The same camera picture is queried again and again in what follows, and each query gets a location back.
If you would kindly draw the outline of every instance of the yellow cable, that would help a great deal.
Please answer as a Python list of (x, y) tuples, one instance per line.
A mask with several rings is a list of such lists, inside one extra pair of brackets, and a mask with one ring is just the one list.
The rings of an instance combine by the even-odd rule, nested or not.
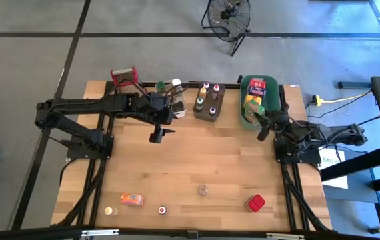
[(332, 101), (326, 101), (326, 100), (323, 100), (322, 98), (319, 98), (319, 102), (320, 103), (338, 103), (340, 101), (346, 101), (346, 100), (350, 100), (350, 99), (355, 99), (355, 98), (358, 98), (358, 97), (361, 97), (362, 95), (364, 94), (360, 94), (360, 95), (356, 95), (356, 96), (352, 96), (352, 97), (346, 97), (346, 98), (343, 98), (343, 99), (337, 99), (337, 100), (332, 100)]

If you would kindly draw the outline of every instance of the wooden tabletop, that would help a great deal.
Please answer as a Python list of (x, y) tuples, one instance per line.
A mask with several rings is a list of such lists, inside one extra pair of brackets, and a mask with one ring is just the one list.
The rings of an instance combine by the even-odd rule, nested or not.
[[(100, 98), (105, 81), (89, 81), (84, 98)], [(134, 119), (116, 119), (114, 149), (105, 172), (98, 227), (144, 229), (200, 229), (240, 231), (289, 231), (280, 165), (275, 160), (274, 134), (257, 140), (256, 131), (245, 131), (238, 118), (239, 90), (227, 89), (221, 114), (214, 123), (195, 119), (193, 103), (197, 89), (185, 92), (187, 114), (173, 120), (161, 144), (149, 142), (153, 126)], [(306, 119), (299, 86), (285, 85), (285, 95), (294, 119)], [(98, 115), (80, 115), (78, 123), (96, 128)], [(62, 220), (82, 194), (88, 160), (80, 159), (64, 172), (52, 223)], [(319, 172), (299, 165), (305, 200), (324, 225), (331, 227)], [(205, 197), (197, 188), (206, 185)], [(144, 196), (144, 206), (120, 204), (123, 192)], [(266, 204), (258, 213), (243, 204), (260, 194)], [(91, 199), (84, 223), (89, 222)], [(295, 218), (301, 218), (294, 200)], [(158, 214), (159, 206), (168, 208)], [(116, 207), (117, 216), (104, 214)]]

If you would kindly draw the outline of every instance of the white cap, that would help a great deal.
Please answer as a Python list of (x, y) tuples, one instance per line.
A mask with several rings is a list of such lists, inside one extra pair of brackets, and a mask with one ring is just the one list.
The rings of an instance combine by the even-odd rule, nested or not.
[(166, 214), (166, 207), (165, 206), (160, 206), (158, 212), (161, 215)]
[(107, 215), (111, 215), (113, 213), (113, 209), (111, 207), (106, 207), (104, 209), (104, 213)]
[(180, 85), (180, 84), (181, 84), (181, 80), (180, 79), (173, 79), (172, 80), (172, 85), (177, 86), (177, 85)]
[(214, 115), (216, 111), (217, 110), (214, 107), (212, 107), (209, 109), (209, 114)]

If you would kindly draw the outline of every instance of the electric fan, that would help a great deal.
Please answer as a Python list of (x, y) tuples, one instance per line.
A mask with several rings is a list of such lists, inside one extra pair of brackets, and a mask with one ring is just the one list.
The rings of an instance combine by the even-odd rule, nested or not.
[[(235, 42), (231, 52), (233, 56), (239, 48), (248, 30), (251, 11), (249, 0), (209, 0), (202, 17), (202, 27), (210, 28), (214, 35), (226, 42)], [(203, 25), (208, 14), (209, 26)]]

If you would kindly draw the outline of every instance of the paper sheet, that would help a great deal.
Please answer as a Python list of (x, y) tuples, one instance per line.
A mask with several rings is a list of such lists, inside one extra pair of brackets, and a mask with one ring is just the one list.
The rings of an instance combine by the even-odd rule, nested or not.
[[(319, 153), (321, 155), (321, 166), (319, 167), (319, 170), (325, 169), (327, 167), (330, 167), (332, 165), (335, 165), (339, 163), (337, 154), (335, 152), (335, 149), (319, 149)], [(342, 161), (344, 161), (344, 152), (338, 150), (339, 157)], [(347, 184), (347, 176), (344, 177), (338, 177), (336, 179), (331, 179), (328, 181), (322, 182), (324, 185), (332, 186), (332, 187), (340, 187), (342, 189), (348, 189), (349, 186)]]

